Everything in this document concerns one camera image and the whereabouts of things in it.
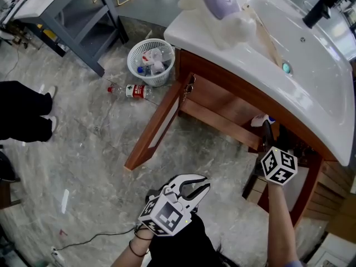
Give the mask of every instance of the white sink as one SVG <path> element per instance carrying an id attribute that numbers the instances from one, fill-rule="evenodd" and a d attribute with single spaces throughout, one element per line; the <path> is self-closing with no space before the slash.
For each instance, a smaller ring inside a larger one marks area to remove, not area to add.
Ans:
<path id="1" fill-rule="evenodd" d="M 282 59 L 291 66 L 291 77 L 313 97 L 324 111 L 341 121 L 345 112 L 345 96 L 349 65 L 316 28 L 309 29 L 300 17 L 285 13 L 267 0 L 250 0 Z"/>
<path id="2" fill-rule="evenodd" d="M 352 69 L 330 38 L 290 0 L 238 0 L 255 9 L 292 74 L 274 64 L 256 40 L 219 50 L 197 10 L 183 11 L 165 40 L 238 75 L 279 102 L 326 145 L 342 165 L 354 131 Z"/>

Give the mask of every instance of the wooden panel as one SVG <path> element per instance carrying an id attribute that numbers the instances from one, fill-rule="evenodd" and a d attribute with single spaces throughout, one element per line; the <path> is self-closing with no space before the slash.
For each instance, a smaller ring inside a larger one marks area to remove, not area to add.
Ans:
<path id="1" fill-rule="evenodd" d="M 266 182 L 266 183 L 267 183 L 266 178 L 265 178 L 265 177 L 263 177 L 263 176 L 258 176 L 258 179 L 260 179 L 260 180 L 262 180 L 262 181 L 264 181 L 264 182 Z"/>
<path id="2" fill-rule="evenodd" d="M 253 203 L 257 204 L 261 198 L 261 195 L 262 195 L 262 193 L 257 192 L 255 190 L 251 190 L 250 195 L 247 197 L 246 200 L 248 202 L 253 202 Z"/>
<path id="3" fill-rule="evenodd" d="M 323 184 L 325 187 L 334 191 L 336 194 L 339 194 L 341 197 L 345 198 L 347 192 L 341 188 L 336 182 L 334 182 L 329 176 L 324 173 L 320 173 L 318 182 Z"/>
<path id="4" fill-rule="evenodd" d="M 351 185 L 347 184 L 346 181 L 334 169 L 332 169 L 326 161 L 324 161 L 322 164 L 322 173 L 328 175 L 330 179 L 341 186 L 341 188 L 346 192 L 350 191 Z"/>
<path id="5" fill-rule="evenodd" d="M 343 201 L 340 212 L 356 219 L 356 195 L 349 194 Z"/>
<path id="6" fill-rule="evenodd" d="M 337 210 L 330 209 L 329 207 L 319 205 L 312 201 L 309 202 L 307 209 L 311 210 L 311 211 L 317 211 L 317 212 L 320 212 L 322 214 L 327 214 L 327 215 L 335 215 L 338 212 Z"/>
<path id="7" fill-rule="evenodd" d="M 203 76 L 203 78 L 228 90 L 235 96 L 242 98 L 252 106 L 275 118 L 278 123 L 293 131 L 306 144 L 320 153 L 323 159 L 335 161 L 335 157 L 329 149 L 305 124 L 280 103 L 248 81 L 188 51 L 181 50 L 180 63 L 181 68 Z"/>
<path id="8" fill-rule="evenodd" d="M 218 85 L 195 75 L 194 90 L 188 98 L 210 111 L 242 126 L 262 112 Z"/>
<path id="9" fill-rule="evenodd" d="M 216 128 L 224 134 L 233 137 L 234 139 L 255 150 L 257 150 L 260 143 L 262 142 L 260 137 L 245 130 L 244 128 L 229 121 L 228 119 L 223 118 L 220 115 L 208 110 L 207 108 L 200 106 L 190 99 L 187 99 L 184 102 L 181 111 L 197 118 L 209 126 Z"/>
<path id="10" fill-rule="evenodd" d="M 175 50 L 175 56 L 176 56 L 176 60 L 175 60 L 175 73 L 176 73 L 176 80 L 178 80 L 179 78 L 179 75 L 180 75 L 180 71 L 181 71 L 181 68 L 180 68 L 180 54 L 181 54 L 181 50 L 178 50 L 176 48 Z"/>
<path id="11" fill-rule="evenodd" d="M 328 224 L 327 232 L 356 243 L 356 218 L 337 214 Z"/>
<path id="12" fill-rule="evenodd" d="M 125 168 L 128 170 L 131 171 L 137 168 L 153 156 L 166 131 L 179 112 L 184 89 L 192 78 L 192 74 L 186 71 L 181 71 L 180 73 L 181 75 L 168 90 L 130 153 L 125 163 Z"/>
<path id="13" fill-rule="evenodd" d="M 318 184 L 317 187 L 315 188 L 315 193 L 318 193 L 319 195 L 324 196 L 337 204 L 341 204 L 343 202 L 343 198 L 341 198 L 337 194 L 334 194 L 330 190 L 324 188 L 320 184 Z"/>
<path id="14" fill-rule="evenodd" d="M 0 182 L 0 209 L 9 207 L 11 204 L 10 183 Z"/>
<path id="15" fill-rule="evenodd" d="M 340 177 L 345 180 L 347 184 L 352 185 L 354 175 L 350 174 L 349 170 L 346 167 L 341 166 L 341 164 L 336 161 L 327 161 L 327 163 L 340 175 Z"/>
<path id="16" fill-rule="evenodd" d="M 320 212 L 311 211 L 308 209 L 306 209 L 304 216 L 309 217 L 311 219 L 316 219 L 316 220 L 330 220 L 332 218 L 332 216 L 330 216 L 330 215 L 322 214 Z"/>
<path id="17" fill-rule="evenodd" d="M 329 200 L 328 198 L 324 197 L 324 196 L 321 196 L 319 195 L 318 193 L 314 193 L 313 194 L 313 197 L 311 197 L 312 201 L 317 203 L 317 204 L 320 204 L 322 206 L 326 206 L 326 207 L 329 207 L 331 209 L 334 209 L 334 210 L 337 210 L 340 208 L 340 204 L 337 204 L 331 200 Z"/>
<path id="18" fill-rule="evenodd" d="M 356 195 L 349 194 L 339 212 L 330 221 L 327 231 L 356 243 Z"/>
<path id="19" fill-rule="evenodd" d="M 253 190 L 262 193 L 266 188 L 267 182 L 262 181 L 261 179 L 257 179 L 255 185 L 253 186 Z"/>

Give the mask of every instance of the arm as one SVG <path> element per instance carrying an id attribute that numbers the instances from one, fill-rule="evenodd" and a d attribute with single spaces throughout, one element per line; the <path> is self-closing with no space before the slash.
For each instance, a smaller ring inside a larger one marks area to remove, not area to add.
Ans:
<path id="1" fill-rule="evenodd" d="M 154 234 L 148 229 L 140 229 L 136 233 L 139 237 L 145 239 L 152 239 Z M 151 244 L 151 240 L 142 240 L 135 236 L 131 240 L 131 248 L 137 255 L 143 255 L 147 252 Z M 121 253 L 121 255 L 115 260 L 111 267 L 140 267 L 144 257 L 136 256 L 129 246 Z"/>
<path id="2" fill-rule="evenodd" d="M 268 182 L 269 227 L 268 261 L 272 267 L 283 267 L 297 261 L 295 234 L 283 194 L 283 187 Z"/>

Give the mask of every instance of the cable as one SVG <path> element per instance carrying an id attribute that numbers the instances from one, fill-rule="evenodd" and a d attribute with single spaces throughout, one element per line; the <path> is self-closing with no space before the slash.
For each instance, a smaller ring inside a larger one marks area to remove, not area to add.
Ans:
<path id="1" fill-rule="evenodd" d="M 63 250 L 63 249 L 66 249 L 68 247 L 71 247 L 71 246 L 77 246 L 77 245 L 83 245 L 83 244 L 87 244 L 89 243 L 90 241 L 92 241 L 94 238 L 96 238 L 97 236 L 99 235 L 108 235 L 108 236 L 111 236 L 111 235 L 122 235 L 122 234 L 128 234 L 130 233 L 131 231 L 133 231 L 137 226 L 134 226 L 132 229 L 128 230 L 128 231 L 125 231 L 124 233 L 117 233 L 117 234 L 105 234 L 105 233 L 99 233 L 99 234 L 96 234 L 94 235 L 90 240 L 88 241 L 85 241 L 83 243 L 74 243 L 74 244 L 69 244 L 63 248 L 60 248 L 60 249 L 56 249 L 53 253 L 56 253 L 56 251 L 60 251 L 60 250 Z"/>
<path id="2" fill-rule="evenodd" d="M 16 68 L 16 66 L 17 66 L 17 64 L 18 64 L 18 61 L 19 61 L 19 54 L 18 54 L 18 48 L 17 48 L 17 61 L 16 61 L 16 63 L 15 63 L 15 66 L 9 71 L 9 72 L 7 72 L 6 73 L 6 75 L 5 75 L 5 78 L 4 79 L 6 79 L 6 77 Z"/>

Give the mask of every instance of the marble floor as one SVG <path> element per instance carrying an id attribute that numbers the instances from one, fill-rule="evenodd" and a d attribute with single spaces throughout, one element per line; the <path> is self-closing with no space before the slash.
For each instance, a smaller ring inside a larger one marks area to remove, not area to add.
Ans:
<path id="1" fill-rule="evenodd" d="M 0 81 L 18 80 L 36 91 L 42 84 L 56 85 L 51 115 L 59 119 L 48 142 L 1 142 L 21 178 L 13 184 L 14 197 L 22 199 L 22 204 L 0 211 L 1 225 L 31 264 L 50 261 L 52 246 L 132 228 L 148 189 L 159 188 L 176 174 L 200 173 L 212 184 L 198 214 L 213 245 L 222 243 L 225 255 L 242 266 L 263 266 L 268 215 L 241 197 L 256 157 L 246 146 L 183 115 L 173 122 L 150 161 L 133 172 L 123 168 L 174 79 L 172 75 L 167 85 L 154 88 L 150 100 L 116 98 L 107 92 L 111 82 L 140 83 L 129 73 L 126 56 L 148 34 L 162 37 L 163 33 L 158 26 L 123 20 L 130 42 L 117 42 L 102 57 L 103 78 L 71 52 L 61 58 L 45 45 L 40 50 L 20 48 L 19 62 L 7 74 L 16 64 L 17 51 L 1 43 Z M 70 194 L 63 212 L 65 190 Z M 324 229 L 323 221 L 301 221 L 296 230 L 300 257 L 313 248 Z M 101 236 L 68 248 L 61 252 L 62 265 L 110 266 L 131 238 L 132 234 Z"/>

